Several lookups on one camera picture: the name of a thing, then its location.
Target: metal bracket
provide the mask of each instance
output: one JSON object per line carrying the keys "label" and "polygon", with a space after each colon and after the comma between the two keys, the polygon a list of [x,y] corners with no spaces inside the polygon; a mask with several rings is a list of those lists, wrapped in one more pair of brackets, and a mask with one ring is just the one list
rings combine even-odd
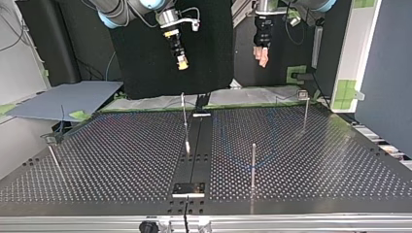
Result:
{"label": "metal bracket", "polygon": [[172,223],[170,221],[160,221],[158,223],[160,233],[172,233]]}
{"label": "metal bracket", "polygon": [[212,222],[207,222],[206,224],[202,224],[199,221],[199,228],[198,228],[199,233],[212,233]]}
{"label": "metal bracket", "polygon": [[176,183],[172,196],[173,198],[203,198],[205,183]]}
{"label": "metal bracket", "polygon": [[364,100],[364,94],[357,90],[356,93],[355,93],[355,99],[363,101]]}

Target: black cloth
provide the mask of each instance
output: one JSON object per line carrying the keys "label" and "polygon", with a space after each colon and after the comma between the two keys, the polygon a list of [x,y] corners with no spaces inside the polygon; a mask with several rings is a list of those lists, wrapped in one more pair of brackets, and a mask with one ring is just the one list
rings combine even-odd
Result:
{"label": "black cloth", "polygon": [[[124,80],[131,99],[160,95],[206,93],[230,85],[233,71],[233,25],[231,0],[178,0],[176,9],[197,7],[201,13],[198,32],[182,27],[182,42],[189,68],[179,71],[169,44],[159,28],[139,18],[127,27],[111,30]],[[196,17],[196,12],[184,13]],[[146,18],[155,23],[154,14]]]}

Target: green tape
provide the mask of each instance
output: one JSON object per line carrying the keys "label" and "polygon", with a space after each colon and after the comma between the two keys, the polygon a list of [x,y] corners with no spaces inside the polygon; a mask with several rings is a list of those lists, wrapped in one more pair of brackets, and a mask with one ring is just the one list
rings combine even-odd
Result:
{"label": "green tape", "polygon": [[355,99],[355,85],[357,81],[340,80],[337,84],[336,95],[333,102],[333,109],[348,110]]}
{"label": "green tape", "polygon": [[288,18],[301,18],[300,13],[296,10],[289,10]]}
{"label": "green tape", "polygon": [[116,94],[115,94],[114,99],[115,99],[115,100],[118,100],[118,99],[127,99],[127,95],[126,95],[125,93],[123,93],[123,92],[119,92],[119,93],[116,93]]}
{"label": "green tape", "polygon": [[307,67],[305,65],[288,67],[286,83],[287,84],[305,84],[304,81],[298,81],[297,79],[292,78],[292,74],[293,73],[305,74],[306,68]]}
{"label": "green tape", "polygon": [[355,0],[354,8],[369,8],[375,6],[375,0]]}
{"label": "green tape", "polygon": [[76,111],[76,112],[69,114],[69,116],[74,119],[79,119],[79,120],[86,120],[91,117],[91,115],[86,114],[84,111]]}
{"label": "green tape", "polygon": [[6,112],[12,110],[15,107],[16,107],[15,104],[0,105],[0,116],[5,115]]}

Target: white wall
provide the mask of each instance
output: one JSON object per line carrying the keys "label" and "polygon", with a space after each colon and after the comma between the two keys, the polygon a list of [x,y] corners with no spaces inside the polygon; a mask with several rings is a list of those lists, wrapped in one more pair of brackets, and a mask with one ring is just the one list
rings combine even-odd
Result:
{"label": "white wall", "polygon": [[[1,0],[0,4],[14,11],[13,0]],[[0,9],[0,14],[5,17],[20,32],[17,15],[10,16],[6,11]],[[0,49],[11,45],[18,36],[0,18]],[[47,84],[39,70],[39,64],[33,49],[23,42],[14,47],[0,51],[0,105],[21,100],[33,93],[46,90]]]}
{"label": "white wall", "polygon": [[[376,0],[373,7],[354,8],[350,13],[339,68],[336,75],[332,103],[334,103],[335,100],[338,82],[341,80],[357,81],[355,90],[361,90],[363,75],[367,58],[369,57],[381,3],[382,0]],[[354,113],[357,104],[358,100],[352,101],[349,110],[333,109],[332,105],[332,110],[335,113]]]}
{"label": "white wall", "polygon": [[[0,0],[0,5],[12,10],[0,14],[20,32],[13,0]],[[18,36],[0,18],[0,49],[12,44]],[[16,46],[0,51],[0,105],[16,103],[28,96],[46,90],[50,85],[43,78],[43,65],[34,49],[19,42]],[[22,162],[43,150],[46,145],[41,135],[51,132],[55,122],[0,116],[0,179],[20,166]]]}

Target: black panel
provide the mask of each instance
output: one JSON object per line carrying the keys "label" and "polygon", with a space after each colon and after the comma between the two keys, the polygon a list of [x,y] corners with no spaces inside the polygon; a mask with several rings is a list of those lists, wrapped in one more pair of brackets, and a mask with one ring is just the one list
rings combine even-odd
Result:
{"label": "black panel", "polygon": [[[59,0],[58,2],[78,60],[82,80],[103,79],[109,60],[115,51],[110,29],[102,23],[97,12],[82,1]],[[110,66],[108,80],[114,81],[120,78],[120,67],[115,57]]]}
{"label": "black panel", "polygon": [[365,100],[359,101],[356,112],[357,120],[408,155],[412,154],[411,7],[408,0],[382,1],[361,87]]}
{"label": "black panel", "polygon": [[[229,86],[233,79],[233,26],[231,1],[178,1],[177,9],[198,7],[199,32],[183,26],[183,43],[189,60],[186,71],[178,71],[168,42],[158,28],[141,20],[111,30],[124,78],[125,92],[131,99],[209,92]],[[154,22],[154,15],[148,19]]]}
{"label": "black panel", "polygon": [[51,85],[79,82],[79,69],[58,4],[52,0],[17,3],[38,52],[45,60]]}
{"label": "black panel", "polygon": [[253,17],[245,18],[236,27],[235,78],[243,86],[286,84],[288,67],[310,66],[314,28],[307,28],[305,23],[290,27],[291,37],[297,42],[300,42],[303,33],[305,34],[304,43],[301,46],[296,46],[286,33],[283,16],[275,17],[269,63],[264,69],[258,65],[253,55],[256,31]]}
{"label": "black panel", "polygon": [[[333,8],[326,13],[316,72],[317,81],[325,96],[331,96],[333,92],[351,6],[352,1],[336,1]],[[317,89],[314,82],[308,83],[305,87],[310,90]]]}

